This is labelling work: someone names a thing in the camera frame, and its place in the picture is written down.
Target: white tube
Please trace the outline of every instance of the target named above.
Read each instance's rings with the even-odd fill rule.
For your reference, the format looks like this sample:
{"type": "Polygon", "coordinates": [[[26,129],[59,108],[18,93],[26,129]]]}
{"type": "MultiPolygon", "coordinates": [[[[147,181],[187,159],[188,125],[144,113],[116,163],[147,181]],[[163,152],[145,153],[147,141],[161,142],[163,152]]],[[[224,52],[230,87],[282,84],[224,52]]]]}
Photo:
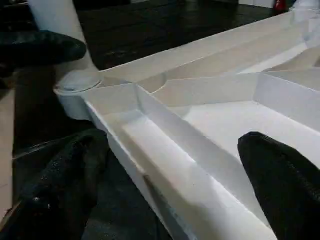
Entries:
{"type": "MultiPolygon", "coordinates": [[[[86,42],[72,0],[28,0],[40,30],[64,34],[86,42]]],[[[93,88],[101,81],[89,50],[83,59],[56,66],[56,90],[77,93],[93,88]]]]}

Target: beige floor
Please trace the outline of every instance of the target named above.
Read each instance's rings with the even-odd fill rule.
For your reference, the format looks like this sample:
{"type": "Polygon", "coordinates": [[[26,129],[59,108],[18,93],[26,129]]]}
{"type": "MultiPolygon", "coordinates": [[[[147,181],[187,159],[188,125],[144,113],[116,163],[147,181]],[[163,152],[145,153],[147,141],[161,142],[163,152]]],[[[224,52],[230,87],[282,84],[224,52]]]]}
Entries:
{"type": "Polygon", "coordinates": [[[0,90],[0,220],[12,204],[15,91],[0,90]]]}

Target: black glove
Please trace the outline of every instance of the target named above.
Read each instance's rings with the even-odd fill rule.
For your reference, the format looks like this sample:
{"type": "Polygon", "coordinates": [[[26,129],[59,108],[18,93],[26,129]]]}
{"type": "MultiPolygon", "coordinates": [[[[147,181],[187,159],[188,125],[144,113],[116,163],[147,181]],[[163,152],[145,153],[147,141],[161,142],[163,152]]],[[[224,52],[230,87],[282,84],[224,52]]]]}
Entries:
{"type": "Polygon", "coordinates": [[[259,132],[241,137],[238,150],[256,198],[277,238],[317,239],[319,169],[294,148],[259,132]]]}
{"type": "Polygon", "coordinates": [[[50,31],[0,32],[0,78],[15,68],[79,60],[86,51],[85,43],[50,31]]]}

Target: white panel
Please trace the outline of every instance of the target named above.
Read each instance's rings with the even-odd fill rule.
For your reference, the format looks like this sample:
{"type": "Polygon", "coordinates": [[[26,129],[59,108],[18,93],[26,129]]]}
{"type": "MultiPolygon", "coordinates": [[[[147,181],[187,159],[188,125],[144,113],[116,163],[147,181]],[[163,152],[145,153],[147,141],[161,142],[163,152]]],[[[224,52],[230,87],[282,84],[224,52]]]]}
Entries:
{"type": "Polygon", "coordinates": [[[99,119],[108,124],[112,150],[156,213],[163,214],[164,206],[159,201],[154,205],[145,176],[185,221],[184,227],[190,227],[186,232],[195,233],[199,240],[276,239],[270,228],[141,112],[100,115],[99,119]]]}
{"type": "Polygon", "coordinates": [[[262,74],[254,99],[320,132],[320,93],[318,91],[262,74]]]}
{"type": "Polygon", "coordinates": [[[170,70],[165,74],[166,78],[172,80],[214,77],[232,70],[247,68],[302,43],[303,33],[307,29],[307,21],[296,24],[170,70]]]}
{"type": "Polygon", "coordinates": [[[171,80],[153,96],[168,107],[251,101],[258,73],[225,77],[171,80]]]}
{"type": "Polygon", "coordinates": [[[268,224],[245,169],[238,159],[214,144],[188,122],[170,112],[164,105],[150,97],[142,88],[139,87],[137,89],[137,95],[142,111],[165,134],[174,140],[206,172],[217,179],[261,221],[268,224]]]}
{"type": "Polygon", "coordinates": [[[103,74],[109,78],[139,82],[197,59],[205,58],[214,53],[234,48],[287,28],[292,24],[293,16],[292,12],[288,12],[263,21],[238,27],[108,69],[104,71],[103,74]]]}
{"type": "Polygon", "coordinates": [[[254,0],[254,5],[258,7],[270,8],[274,7],[275,0],[254,0]]]}
{"type": "Polygon", "coordinates": [[[255,4],[255,0],[239,0],[239,4],[254,5],[255,4]]]}

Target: dark floor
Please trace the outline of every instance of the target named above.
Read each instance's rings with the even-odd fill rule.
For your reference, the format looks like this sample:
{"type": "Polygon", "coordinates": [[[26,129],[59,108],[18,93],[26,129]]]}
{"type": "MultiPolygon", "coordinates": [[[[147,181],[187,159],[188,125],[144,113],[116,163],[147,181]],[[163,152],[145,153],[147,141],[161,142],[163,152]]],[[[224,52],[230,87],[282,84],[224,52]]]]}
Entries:
{"type": "MultiPolygon", "coordinates": [[[[266,19],[274,13],[267,8],[213,0],[150,0],[98,10],[79,10],[78,14],[92,59],[100,70],[104,70],[266,19]]],[[[30,15],[23,16],[19,26],[32,30],[34,25],[30,15]]],[[[52,91],[53,85],[52,68],[23,70],[16,82],[14,155],[20,161],[28,158],[26,155],[29,152],[43,149],[47,144],[49,146],[50,142],[94,127],[91,122],[72,120],[65,115],[52,91]]],[[[122,227],[128,230],[122,239],[167,239],[166,236],[157,237],[155,231],[158,230],[154,229],[142,233],[143,224],[129,227],[130,221],[136,218],[144,219],[141,223],[150,222],[155,215],[118,161],[109,166],[105,177],[99,192],[99,206],[88,222],[89,228],[84,238],[105,239],[103,233],[112,231],[110,225],[100,225],[99,221],[113,223],[110,218],[100,219],[99,213],[103,213],[105,218],[114,218],[113,226],[120,231],[122,227]],[[106,205],[114,206],[113,209],[119,212],[104,208],[106,205]],[[123,222],[125,217],[122,214],[130,214],[130,211],[140,211],[142,214],[135,214],[133,218],[128,218],[129,221],[123,222]],[[98,220],[97,228],[90,227],[95,220],[98,220]]]]}
{"type": "Polygon", "coordinates": [[[79,11],[85,37],[101,70],[272,16],[263,7],[213,0],[151,0],[79,11]]]}

